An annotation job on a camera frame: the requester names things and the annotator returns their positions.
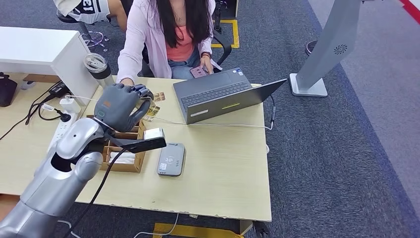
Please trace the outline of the person's left hand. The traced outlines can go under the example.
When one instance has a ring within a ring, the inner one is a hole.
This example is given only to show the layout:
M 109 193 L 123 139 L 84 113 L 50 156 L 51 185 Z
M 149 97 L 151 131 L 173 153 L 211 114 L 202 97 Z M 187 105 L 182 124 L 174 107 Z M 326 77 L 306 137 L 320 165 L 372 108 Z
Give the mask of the person's left hand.
M 213 65 L 211 63 L 211 58 L 208 54 L 204 54 L 201 56 L 200 67 L 208 74 L 213 74 Z

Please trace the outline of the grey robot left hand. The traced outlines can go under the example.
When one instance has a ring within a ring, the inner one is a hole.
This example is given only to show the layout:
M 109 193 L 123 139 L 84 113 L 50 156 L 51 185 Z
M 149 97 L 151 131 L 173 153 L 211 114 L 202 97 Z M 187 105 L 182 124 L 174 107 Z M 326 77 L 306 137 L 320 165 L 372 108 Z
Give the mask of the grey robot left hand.
M 129 132 L 148 112 L 153 93 L 143 84 L 107 86 L 94 109 L 94 120 L 119 132 Z

